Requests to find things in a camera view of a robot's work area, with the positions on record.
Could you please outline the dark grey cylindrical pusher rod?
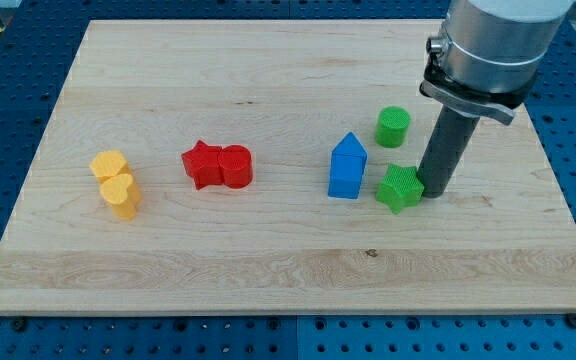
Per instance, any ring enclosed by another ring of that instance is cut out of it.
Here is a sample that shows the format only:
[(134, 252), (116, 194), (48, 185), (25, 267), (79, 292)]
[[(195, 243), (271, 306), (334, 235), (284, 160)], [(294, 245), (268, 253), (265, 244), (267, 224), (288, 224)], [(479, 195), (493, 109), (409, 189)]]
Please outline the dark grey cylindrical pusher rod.
[(443, 106), (417, 170), (424, 185), (423, 197), (441, 196), (479, 122), (477, 116), (466, 116)]

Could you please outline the black silver tool flange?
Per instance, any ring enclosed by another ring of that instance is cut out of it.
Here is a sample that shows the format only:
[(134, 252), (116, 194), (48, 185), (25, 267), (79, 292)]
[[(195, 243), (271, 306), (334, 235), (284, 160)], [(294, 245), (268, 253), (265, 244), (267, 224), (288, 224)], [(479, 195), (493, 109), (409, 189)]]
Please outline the black silver tool flange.
[(424, 80), (419, 92), (462, 114), (494, 119), (510, 125), (515, 117), (514, 110), (528, 96), (537, 78), (534, 73), (521, 87), (513, 91), (492, 92), (475, 90), (449, 78), (440, 68), (437, 55), (431, 54), (424, 69)]

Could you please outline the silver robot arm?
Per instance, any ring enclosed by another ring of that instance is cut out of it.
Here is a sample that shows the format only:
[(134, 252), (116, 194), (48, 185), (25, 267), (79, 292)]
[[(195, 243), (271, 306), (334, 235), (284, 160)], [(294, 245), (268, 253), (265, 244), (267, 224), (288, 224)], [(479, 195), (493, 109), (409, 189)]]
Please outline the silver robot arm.
[(441, 196), (482, 118), (508, 126), (572, 0), (453, 0), (436, 35), (419, 91), (442, 105), (417, 177)]

